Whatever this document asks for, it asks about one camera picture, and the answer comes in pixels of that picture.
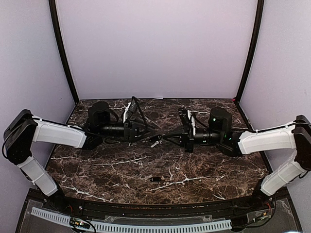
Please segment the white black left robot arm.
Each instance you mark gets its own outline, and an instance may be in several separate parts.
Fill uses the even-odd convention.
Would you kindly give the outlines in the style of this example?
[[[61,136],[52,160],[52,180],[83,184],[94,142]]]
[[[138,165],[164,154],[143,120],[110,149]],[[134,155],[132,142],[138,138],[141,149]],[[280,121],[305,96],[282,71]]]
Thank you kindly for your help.
[[[119,117],[105,101],[88,109],[84,127],[52,122],[22,110],[3,134],[1,152],[16,165],[41,192],[50,197],[49,203],[57,211],[69,207],[61,188],[33,156],[34,142],[45,142],[92,150],[104,141],[136,143],[155,135],[155,128],[146,122],[136,98],[126,106]]]

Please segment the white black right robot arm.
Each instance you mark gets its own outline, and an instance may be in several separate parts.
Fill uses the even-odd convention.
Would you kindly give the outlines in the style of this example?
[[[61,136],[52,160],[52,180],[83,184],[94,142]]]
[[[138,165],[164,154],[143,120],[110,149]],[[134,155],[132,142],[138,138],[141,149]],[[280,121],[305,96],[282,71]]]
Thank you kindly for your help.
[[[258,151],[294,150],[285,163],[258,182],[248,199],[248,207],[253,211],[265,205],[277,190],[311,169],[311,124],[304,115],[281,126],[252,131],[232,129],[232,115],[222,107],[212,108],[208,125],[201,128],[195,125],[198,119],[194,113],[179,108],[178,114],[182,126],[162,138],[186,152],[193,152],[194,145],[216,146],[221,153],[232,157]]]

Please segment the key with black head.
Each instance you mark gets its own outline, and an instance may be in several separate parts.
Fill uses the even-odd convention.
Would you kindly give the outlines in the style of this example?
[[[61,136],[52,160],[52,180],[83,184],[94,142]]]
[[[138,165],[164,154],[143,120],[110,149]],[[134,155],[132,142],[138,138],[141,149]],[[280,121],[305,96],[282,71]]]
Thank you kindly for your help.
[[[160,177],[151,177],[149,179],[151,182],[160,182],[161,181],[161,178]]]

